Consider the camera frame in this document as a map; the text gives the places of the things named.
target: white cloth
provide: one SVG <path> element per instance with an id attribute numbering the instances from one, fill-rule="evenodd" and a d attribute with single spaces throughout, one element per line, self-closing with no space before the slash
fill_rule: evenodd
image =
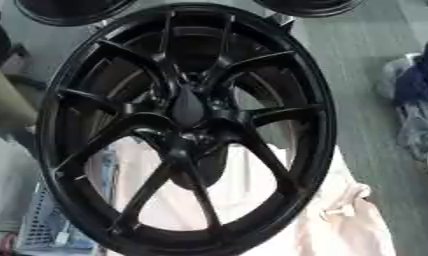
<path id="1" fill-rule="evenodd" d="M 121 210 L 158 165 L 159 158 L 132 139 L 119 141 L 115 147 L 120 164 L 115 205 Z M 283 163 L 290 164 L 290 152 L 272 149 Z M 224 175 L 209 188 L 223 223 L 253 210 L 276 187 L 270 170 L 244 148 L 230 148 L 228 157 Z M 244 255 L 394 256 L 384 220 L 377 208 L 364 199 L 369 194 L 370 188 L 354 180 L 337 149 L 324 184 L 306 209 L 278 235 Z M 172 182 L 147 203 L 139 219 L 171 230 L 206 227 L 192 193 Z"/>

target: matte black finish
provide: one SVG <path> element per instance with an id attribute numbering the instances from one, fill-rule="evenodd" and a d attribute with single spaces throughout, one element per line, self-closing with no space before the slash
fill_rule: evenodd
<path id="1" fill-rule="evenodd" d="M 27 17 L 52 26 L 98 22 L 124 10 L 136 0 L 15 0 Z"/>
<path id="2" fill-rule="evenodd" d="M 298 17 L 327 17 L 347 12 L 363 0 L 254 0 L 275 12 Z"/>
<path id="3" fill-rule="evenodd" d="M 241 109 L 235 88 L 264 107 Z M 196 118 L 181 117 L 188 107 Z M 257 131 L 278 121 L 289 129 L 287 120 L 299 133 L 290 171 Z M 117 211 L 95 191 L 84 166 L 124 136 L 144 140 L 162 163 Z M 274 22 L 214 4 L 144 10 L 93 35 L 50 84 L 37 133 L 44 179 L 72 223 L 103 246 L 142 256 L 237 255 L 266 241 L 321 185 L 335 137 L 332 98 L 306 50 Z M 207 188 L 221 176 L 231 143 L 253 152 L 273 173 L 277 189 L 246 216 L 221 223 Z M 217 169 L 204 168 L 210 157 Z M 179 184 L 179 175 L 198 200 L 207 229 L 139 223 L 143 206 L 169 179 Z"/>

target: gray floor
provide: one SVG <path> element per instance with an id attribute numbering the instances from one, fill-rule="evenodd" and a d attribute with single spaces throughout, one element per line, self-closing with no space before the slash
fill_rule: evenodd
<path id="1" fill-rule="evenodd" d="M 264 13 L 248 1 L 229 2 Z M 42 80 L 48 80 L 88 34 L 87 28 L 38 25 L 9 2 L 2 9 L 3 24 L 12 38 L 23 42 L 34 56 L 26 72 Z M 428 256 L 425 166 L 396 145 L 393 109 L 372 91 L 384 62 L 419 51 L 428 41 L 425 0 L 368 0 L 352 13 L 298 21 L 294 33 L 330 83 L 338 110 L 339 146 L 355 177 L 373 188 L 398 255 Z"/>

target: plastic bag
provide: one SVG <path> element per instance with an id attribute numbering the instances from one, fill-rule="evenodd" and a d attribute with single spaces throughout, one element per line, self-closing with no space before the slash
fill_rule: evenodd
<path id="1" fill-rule="evenodd" d="M 428 103 L 406 104 L 397 108 L 402 128 L 398 142 L 406 147 L 415 158 L 428 157 Z"/>

